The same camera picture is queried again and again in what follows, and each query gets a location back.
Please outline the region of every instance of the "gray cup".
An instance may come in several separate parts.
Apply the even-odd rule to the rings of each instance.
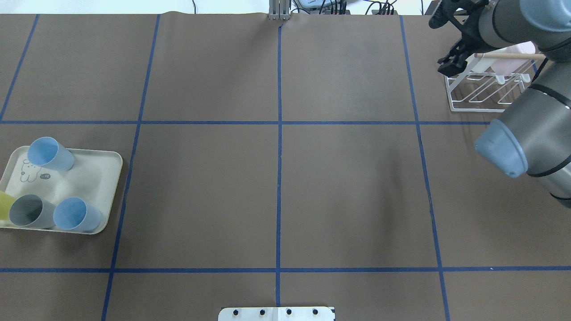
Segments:
[[[12,224],[19,227],[48,228],[55,226],[55,206],[35,194],[24,195],[10,208]]]

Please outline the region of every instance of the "wire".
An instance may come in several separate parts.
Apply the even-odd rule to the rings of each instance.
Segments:
[[[383,6],[380,8],[377,14],[380,15],[391,15],[395,13],[395,7],[393,7],[392,3],[389,3],[388,0],[383,3]]]
[[[325,1],[323,0],[323,3],[321,4],[321,8],[319,8],[319,14],[321,14],[321,12],[323,11],[323,6],[325,6]]]
[[[294,8],[293,10],[291,10],[291,12],[293,13],[295,10],[297,10],[297,11],[303,11],[303,12],[305,12],[305,13],[307,13],[307,14],[311,14],[311,13],[309,13],[309,11],[307,11],[306,9],[302,9],[302,8]]]
[[[543,59],[541,66],[539,66],[539,68],[536,71],[535,76],[533,76],[532,82],[534,82],[537,79],[537,77],[539,77],[539,74],[541,74],[541,72],[543,71],[543,68],[545,68],[545,65],[547,65],[548,61],[549,61],[549,58]]]
[[[369,13],[369,10],[371,9],[371,7],[378,3],[379,4],[379,11],[381,11],[381,9],[383,8],[383,4],[380,3],[379,1],[371,1],[371,4],[369,5],[369,8],[367,8],[367,10],[365,11],[365,15],[367,15]]]
[[[311,13],[310,13],[309,11],[307,11],[306,9],[300,7],[300,6],[297,4],[297,2],[296,2],[295,0],[293,0],[293,4],[294,4],[296,7],[295,7],[294,9],[292,9],[291,12],[294,12],[295,10],[297,10],[297,11],[303,11],[303,12],[305,12],[305,13],[307,13],[307,14],[311,14]]]

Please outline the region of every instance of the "blue cup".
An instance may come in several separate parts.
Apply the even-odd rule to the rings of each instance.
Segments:
[[[99,226],[101,213],[79,197],[66,198],[56,206],[55,225],[62,230],[91,232]]]
[[[54,171],[67,171],[72,168],[74,157],[52,137],[36,139],[28,149],[30,163]]]

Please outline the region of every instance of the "grid line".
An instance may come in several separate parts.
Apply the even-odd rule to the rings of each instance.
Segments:
[[[26,53],[28,52],[28,47],[30,47],[30,42],[32,41],[32,37],[34,36],[36,25],[38,24],[38,19],[39,19],[39,14],[37,14],[36,17],[34,18],[32,29],[30,30],[30,34],[28,35],[28,39],[26,40],[26,44],[24,45],[24,50],[22,51],[22,55],[20,56],[20,60],[18,61],[18,66],[16,67],[16,71],[14,72],[14,76],[12,77],[12,82],[10,83],[10,87],[8,88],[8,92],[6,93],[6,98],[4,99],[4,105],[2,105],[2,111],[0,111],[0,121],[4,117],[4,113],[6,112],[6,108],[8,107],[8,101],[10,100],[10,96],[12,95],[12,90],[14,90],[14,85],[16,84],[16,79],[18,79],[20,68],[24,63],[24,58],[26,57]]]
[[[276,307],[281,305],[282,268],[282,26],[278,27],[278,190],[276,206]]]
[[[436,252],[436,263],[438,264],[438,269],[439,269],[438,274],[439,274],[439,278],[440,278],[440,290],[442,292],[442,301],[443,301],[443,305],[444,305],[444,315],[445,315],[446,321],[450,321],[450,312],[448,309],[448,297],[447,297],[447,293],[446,293],[446,283],[444,280],[444,272],[442,271],[442,257],[440,255],[440,245],[438,242],[438,231],[436,230],[436,218],[434,216],[434,206],[432,204],[432,193],[431,193],[431,189],[430,189],[430,181],[428,179],[426,157],[424,155],[424,145],[423,145],[423,139],[422,139],[422,132],[420,130],[419,111],[418,111],[417,106],[416,106],[415,88],[414,88],[414,85],[412,82],[411,62],[410,62],[410,58],[408,56],[407,36],[406,36],[405,28],[404,28],[404,19],[403,19],[402,15],[400,16],[400,27],[401,27],[401,33],[403,34],[404,57],[405,57],[405,60],[407,63],[408,83],[409,83],[409,86],[411,89],[412,108],[413,108],[414,113],[415,113],[416,135],[418,136],[418,140],[419,140],[420,160],[422,161],[422,165],[423,165],[424,184],[425,184],[425,187],[427,190],[428,204],[429,204],[430,216],[431,216],[431,221],[432,221],[432,236],[434,239],[434,248],[435,248],[435,252]]]
[[[0,121],[7,125],[138,125],[139,121]],[[279,125],[279,121],[141,121],[141,125]],[[489,125],[490,122],[462,121],[281,121],[298,125]]]
[[[114,273],[231,274],[275,273],[273,267],[249,268],[115,268]],[[109,273],[110,268],[5,267],[0,273]],[[410,272],[547,272],[571,271],[571,266],[459,266],[459,267],[281,267],[281,273],[410,273]]]
[[[119,224],[117,226],[117,234],[115,236],[115,246],[113,248],[113,257],[111,259],[111,268],[109,271],[109,279],[107,281],[107,290],[105,291],[105,300],[103,302],[103,311],[101,313],[101,320],[104,321],[107,318],[107,309],[109,307],[109,300],[111,297],[111,288],[113,285],[113,276],[115,270],[115,264],[117,262],[117,252],[119,251],[119,242],[121,239],[121,231],[123,227],[123,220],[125,216],[125,208],[127,207],[127,196],[129,193],[129,187],[131,186],[131,177],[133,173],[133,161],[135,160],[135,154],[137,151],[137,144],[139,142],[139,133],[141,128],[141,122],[143,120],[143,112],[144,112],[144,103],[147,96],[147,88],[148,88],[148,80],[151,76],[151,67],[152,67],[152,58],[155,53],[155,44],[156,44],[156,36],[159,32],[159,22],[160,22],[160,14],[156,15],[156,22],[155,22],[155,31],[152,36],[152,44],[151,44],[151,52],[149,53],[148,58],[148,65],[147,65],[147,74],[144,80],[143,86],[143,94],[141,97],[141,104],[139,108],[139,119],[137,121],[137,128],[135,130],[135,138],[133,139],[133,148],[131,150],[131,159],[129,160],[129,171],[127,173],[127,182],[125,184],[125,191],[123,194],[123,204],[121,207],[121,214],[119,216]]]

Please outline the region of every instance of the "cup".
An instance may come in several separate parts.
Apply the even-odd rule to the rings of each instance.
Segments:
[[[28,149],[30,163],[54,171],[67,171],[74,163],[74,157],[52,137],[36,139]]]
[[[10,207],[10,221],[19,227],[48,228],[54,223],[55,206],[35,194],[18,198]]]
[[[8,213],[10,212],[10,207],[12,206],[12,204],[14,204],[14,202],[16,201],[16,198],[13,196],[10,196],[6,193],[4,193],[3,191],[0,191],[0,220],[8,220]]]
[[[70,197],[55,208],[54,222],[62,230],[91,232],[99,226],[101,213],[83,199]]]

